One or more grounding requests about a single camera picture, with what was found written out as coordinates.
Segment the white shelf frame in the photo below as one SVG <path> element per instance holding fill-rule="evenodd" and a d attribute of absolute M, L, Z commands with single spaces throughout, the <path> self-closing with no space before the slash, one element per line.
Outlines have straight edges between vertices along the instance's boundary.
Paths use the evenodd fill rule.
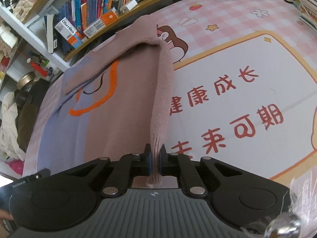
<path fill-rule="evenodd" d="M 67 70 L 70 66 L 57 53 L 49 53 L 44 43 L 35 33 L 28 29 L 22 22 L 20 22 L 5 6 L 0 4 L 0 17 L 4 19 L 7 24 L 14 29 L 23 39 L 25 39 L 34 49 L 45 56 L 51 63 L 53 63 L 61 71 Z"/>

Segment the cartoon girl with brown hair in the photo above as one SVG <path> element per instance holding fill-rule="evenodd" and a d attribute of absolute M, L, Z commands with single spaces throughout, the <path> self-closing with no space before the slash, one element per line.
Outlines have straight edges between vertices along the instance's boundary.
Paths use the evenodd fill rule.
<path fill-rule="evenodd" d="M 172 54 L 173 63 L 179 62 L 188 50 L 186 42 L 178 38 L 170 26 L 157 27 L 157 33 L 158 37 L 167 43 Z"/>

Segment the star illustration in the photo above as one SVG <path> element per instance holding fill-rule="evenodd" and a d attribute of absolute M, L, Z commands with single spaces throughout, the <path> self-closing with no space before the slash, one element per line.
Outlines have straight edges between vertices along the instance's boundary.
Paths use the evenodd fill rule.
<path fill-rule="evenodd" d="M 214 31 L 215 29 L 218 29 L 219 27 L 217 26 L 217 24 L 215 25 L 208 25 L 208 27 L 206 28 L 206 30 L 210 30 L 210 31 Z"/>

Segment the chinese character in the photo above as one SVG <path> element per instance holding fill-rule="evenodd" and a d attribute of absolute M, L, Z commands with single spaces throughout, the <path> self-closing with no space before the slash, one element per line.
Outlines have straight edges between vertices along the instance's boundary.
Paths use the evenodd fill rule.
<path fill-rule="evenodd" d="M 240 75 L 239 75 L 239 77 L 242 77 L 245 82 L 252 82 L 252 81 L 255 80 L 255 78 L 251 78 L 250 80 L 248 80 L 248 79 L 246 78 L 246 76 L 259 77 L 259 75 L 251 74 L 251 72 L 254 72 L 254 70 L 248 71 L 248 68 L 249 68 L 249 66 L 247 66 L 243 71 L 240 69 Z"/>
<path fill-rule="evenodd" d="M 205 134 L 202 135 L 202 137 L 205 137 L 207 135 L 209 135 L 208 138 L 203 138 L 204 140 L 210 140 L 210 142 L 204 146 L 202 146 L 203 148 L 208 147 L 206 154 L 208 154 L 211 149 L 214 149 L 215 153 L 218 153 L 218 147 L 217 147 L 217 143 L 221 142 L 224 140 L 224 137 L 220 134 L 214 134 L 214 132 L 219 131 L 220 128 L 214 129 L 214 130 L 208 130 L 208 132 L 206 132 Z M 221 148 L 225 148 L 226 145 L 225 144 L 219 144 L 219 147 Z"/>
<path fill-rule="evenodd" d="M 267 107 L 271 113 L 271 116 L 268 113 L 266 107 L 264 107 L 264 106 L 262 106 L 261 110 L 258 109 L 258 111 L 256 112 L 261 117 L 262 124 L 265 124 L 266 130 L 269 128 L 270 125 L 280 124 L 280 123 L 283 123 L 283 121 L 284 121 L 284 118 L 283 118 L 281 111 L 278 109 L 278 107 L 275 104 L 270 104 Z"/>
<path fill-rule="evenodd" d="M 183 146 L 188 144 L 189 141 L 185 141 L 185 142 L 178 142 L 178 144 L 174 147 L 172 147 L 171 149 L 176 149 L 179 148 L 179 151 L 176 151 L 176 153 L 180 153 L 180 154 L 184 154 L 184 152 L 191 150 L 191 148 L 185 148 L 183 149 Z"/>
<path fill-rule="evenodd" d="M 188 92 L 188 99 L 189 99 L 189 104 L 191 107 L 194 106 L 193 101 L 195 102 L 195 105 L 197 104 L 202 104 L 203 100 L 208 101 L 209 99 L 207 98 L 206 95 L 206 90 L 200 89 L 203 86 L 195 87 L 193 88 L 190 92 Z"/>
<path fill-rule="evenodd" d="M 181 111 L 183 111 L 182 109 L 180 109 L 180 107 L 182 106 L 180 104 L 180 99 L 181 97 L 172 97 L 172 107 L 171 107 L 171 111 L 170 111 L 170 116 L 173 114 L 173 113 L 179 113 Z"/>
<path fill-rule="evenodd" d="M 248 118 L 249 116 L 250 116 L 249 114 L 246 114 L 246 115 L 244 115 L 244 116 L 242 116 L 242 117 L 240 117 L 240 118 L 238 118 L 230 123 L 230 124 L 233 124 L 233 123 L 238 122 L 242 119 L 245 119 L 247 121 L 248 125 L 250 126 L 251 133 L 248 133 L 248 126 L 246 126 L 244 123 L 239 123 L 238 125 L 235 126 L 235 135 L 239 139 L 241 139 L 243 137 L 253 137 L 256 134 L 256 129 L 254 128 L 253 123 L 249 120 L 249 118 Z M 239 132 L 238 132 L 238 128 L 240 126 L 243 128 L 242 134 L 239 134 Z"/>
<path fill-rule="evenodd" d="M 221 93 L 226 92 L 225 86 L 221 83 L 222 81 L 227 84 L 227 90 L 229 90 L 229 88 L 236 89 L 236 87 L 232 84 L 232 80 L 227 81 L 227 78 L 229 78 L 228 75 L 225 74 L 224 77 L 219 77 L 219 78 L 220 80 L 214 83 L 218 96 L 220 96 L 219 87 L 221 87 Z"/>

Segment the white garment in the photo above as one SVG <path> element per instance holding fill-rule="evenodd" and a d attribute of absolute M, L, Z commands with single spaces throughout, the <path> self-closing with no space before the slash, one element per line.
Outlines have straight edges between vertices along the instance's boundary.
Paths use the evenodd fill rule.
<path fill-rule="evenodd" d="M 0 150 L 14 159 L 25 160 L 25 152 L 20 149 L 16 139 L 18 131 L 15 126 L 15 119 L 18 116 L 16 103 L 14 102 L 14 92 L 8 92 L 2 102 L 1 107 L 2 124 L 0 127 Z"/>

